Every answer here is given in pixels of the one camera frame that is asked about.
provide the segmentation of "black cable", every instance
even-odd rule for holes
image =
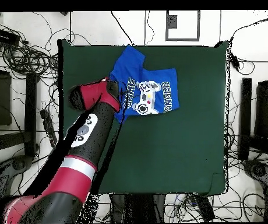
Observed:
[[[263,19],[263,20],[259,20],[259,21],[257,21],[257,22],[252,23],[252,24],[249,24],[249,25],[240,27],[239,29],[236,29],[236,31],[234,31],[233,35],[231,36],[230,41],[233,41],[233,39],[234,39],[234,35],[236,34],[237,31],[239,31],[239,30],[241,30],[241,29],[243,29],[243,28],[246,28],[246,27],[249,27],[249,26],[254,26],[254,25],[257,25],[257,24],[259,24],[259,23],[267,22],[267,21],[268,21],[268,18],[265,18],[265,19]],[[240,58],[238,58],[237,56],[234,56],[233,54],[232,54],[231,59],[232,59],[232,62],[233,62],[233,65],[234,65],[235,69],[236,69],[240,74],[242,74],[242,75],[250,75],[250,74],[254,71],[254,69],[255,69],[255,64],[254,64],[254,62],[268,62],[268,61],[251,61],[251,60],[240,59]],[[250,72],[250,73],[246,73],[246,74],[240,72],[240,71],[239,71],[239,70],[240,70],[240,66],[238,65],[238,63],[240,63],[240,62],[243,64],[243,67],[244,67],[244,62],[250,62],[250,63],[253,65],[253,70],[252,70],[252,72]]]
[[[41,139],[40,143],[38,144],[38,148],[39,148],[39,150],[38,150],[37,164],[38,164],[38,162],[40,161],[41,143],[42,143],[43,139],[45,139],[45,138],[49,138],[49,137],[48,137],[48,136],[43,137],[43,138]]]
[[[117,21],[119,27],[122,29],[122,31],[124,32],[124,34],[125,34],[125,35],[128,37],[128,39],[130,40],[131,45],[134,46],[132,40],[131,40],[130,37],[127,35],[127,33],[124,31],[124,29],[122,28],[121,24],[119,24],[119,21],[118,21],[118,19],[115,17],[115,15],[113,14],[113,12],[110,11],[110,13],[111,13],[111,15],[114,17],[114,19]]]
[[[19,185],[18,185],[18,193],[20,194],[20,196],[22,196],[22,193],[21,193],[21,191],[20,191],[20,186],[21,186],[21,184],[22,184],[23,178],[24,178],[24,173],[22,173],[22,178],[21,178],[20,183],[19,183]]]
[[[72,41],[72,12],[70,11],[70,41]]]
[[[243,205],[244,214],[245,214],[245,216],[246,216],[248,222],[251,222],[251,221],[249,220],[249,218],[248,218],[248,214],[247,214],[247,212],[246,212],[245,200],[246,200],[246,198],[248,198],[248,197],[251,196],[251,195],[258,196],[258,197],[260,197],[262,200],[265,200],[265,198],[263,198],[261,195],[259,195],[259,194],[257,194],[257,193],[250,193],[250,194],[247,194],[246,196],[244,196],[244,198],[243,198],[243,200],[242,200],[242,205]]]
[[[149,10],[149,15],[147,16],[147,25],[149,26],[149,28],[151,28],[151,26],[149,25],[149,17],[150,17],[150,10]],[[153,38],[154,38],[154,35],[155,35],[155,31],[154,31],[154,29],[152,29],[151,28],[151,30],[153,31],[153,36],[151,37],[151,40],[149,40],[146,44],[144,44],[145,46],[149,43],[149,42],[151,42],[152,40],[153,40]]]

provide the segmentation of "green table surface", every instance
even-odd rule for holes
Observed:
[[[228,45],[135,47],[146,56],[143,67],[147,70],[177,70],[180,108],[125,121],[100,193],[224,192]],[[66,40],[62,47],[65,135],[79,116],[66,102],[68,90],[108,76],[125,47],[72,46]],[[117,127],[114,121],[105,151]]]

